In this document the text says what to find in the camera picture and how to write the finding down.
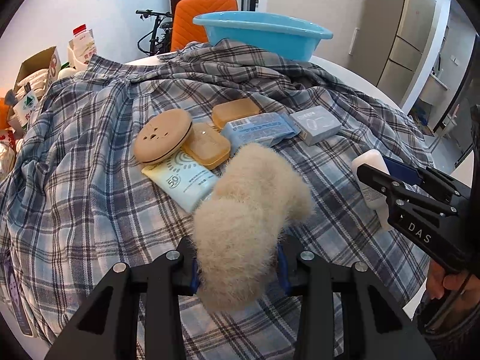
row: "gray box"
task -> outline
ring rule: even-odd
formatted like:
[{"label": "gray box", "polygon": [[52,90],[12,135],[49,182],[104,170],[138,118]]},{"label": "gray box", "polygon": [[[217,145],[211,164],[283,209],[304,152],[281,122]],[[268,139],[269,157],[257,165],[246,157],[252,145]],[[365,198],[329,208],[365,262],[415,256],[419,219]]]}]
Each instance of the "gray box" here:
[{"label": "gray box", "polygon": [[309,146],[335,135],[341,123],[321,105],[289,115],[301,128],[300,138]]}]

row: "black metal bracket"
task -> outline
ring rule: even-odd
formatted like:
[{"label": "black metal bracket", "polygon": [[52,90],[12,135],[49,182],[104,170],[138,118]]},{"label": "black metal bracket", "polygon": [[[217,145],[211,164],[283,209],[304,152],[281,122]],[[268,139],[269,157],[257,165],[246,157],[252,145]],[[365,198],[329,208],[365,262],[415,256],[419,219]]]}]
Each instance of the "black metal bracket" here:
[{"label": "black metal bracket", "polygon": [[344,351],[337,360],[434,360],[411,320],[364,262],[344,267],[304,250],[294,237],[278,245],[278,280],[302,295],[295,360],[334,358],[333,293],[341,295]]},{"label": "black metal bracket", "polygon": [[[390,174],[363,164],[358,179],[386,196],[388,223],[448,272],[480,276],[478,235],[467,226],[470,188],[430,167],[413,168],[384,158]],[[418,185],[432,198],[407,190]]]},{"label": "black metal bracket", "polygon": [[134,360],[139,297],[146,293],[145,357],[184,360],[178,295],[198,288],[189,237],[152,263],[115,264],[67,323],[45,359]]},{"label": "black metal bracket", "polygon": [[[189,237],[152,263],[116,263],[67,323],[46,360],[133,360],[139,296],[146,293],[145,358],[184,360],[178,295],[198,288],[196,253]],[[433,360],[430,348],[365,263],[329,264],[286,235],[278,245],[278,279],[288,296],[302,295],[296,360],[333,359],[333,292],[343,307],[344,353],[338,360]]]}]

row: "human hand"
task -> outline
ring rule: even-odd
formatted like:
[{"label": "human hand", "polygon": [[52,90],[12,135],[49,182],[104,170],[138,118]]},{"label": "human hand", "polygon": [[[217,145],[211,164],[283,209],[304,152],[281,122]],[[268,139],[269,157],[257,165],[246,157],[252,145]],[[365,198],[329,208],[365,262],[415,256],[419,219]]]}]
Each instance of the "human hand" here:
[{"label": "human hand", "polygon": [[[427,292],[431,299],[441,299],[445,290],[458,291],[465,281],[468,272],[463,271],[459,274],[446,274],[443,269],[434,260],[430,260],[430,266],[427,276]],[[466,284],[464,291],[458,296],[452,306],[451,311],[445,318],[442,327],[451,328],[465,319],[470,311],[480,302],[480,280],[476,276],[471,276]]]}]

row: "das logo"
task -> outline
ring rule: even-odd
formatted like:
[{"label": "das logo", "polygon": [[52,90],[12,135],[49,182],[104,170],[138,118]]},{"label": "das logo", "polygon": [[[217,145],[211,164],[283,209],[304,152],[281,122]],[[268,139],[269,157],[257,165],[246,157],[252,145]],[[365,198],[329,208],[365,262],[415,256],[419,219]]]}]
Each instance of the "das logo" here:
[{"label": "das logo", "polygon": [[[409,226],[409,230],[413,233],[415,232],[415,225],[413,223],[410,223],[410,226]],[[426,244],[428,244],[430,242],[430,238],[431,238],[431,235],[430,234],[425,234],[425,238],[422,238],[423,235],[422,235],[422,229],[419,229],[417,230],[417,232],[415,233],[415,235],[420,238],[421,240],[423,240],[423,242],[425,242]]]}]

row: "fluffy toy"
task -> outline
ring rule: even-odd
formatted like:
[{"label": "fluffy toy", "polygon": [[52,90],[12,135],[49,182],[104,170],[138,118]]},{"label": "fluffy toy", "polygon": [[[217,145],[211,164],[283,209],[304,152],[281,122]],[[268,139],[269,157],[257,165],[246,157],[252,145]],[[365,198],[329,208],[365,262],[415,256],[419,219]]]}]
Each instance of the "fluffy toy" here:
[{"label": "fluffy toy", "polygon": [[248,144],[194,214],[206,309],[233,311],[261,296],[282,228],[313,210],[309,187],[273,150]]}]

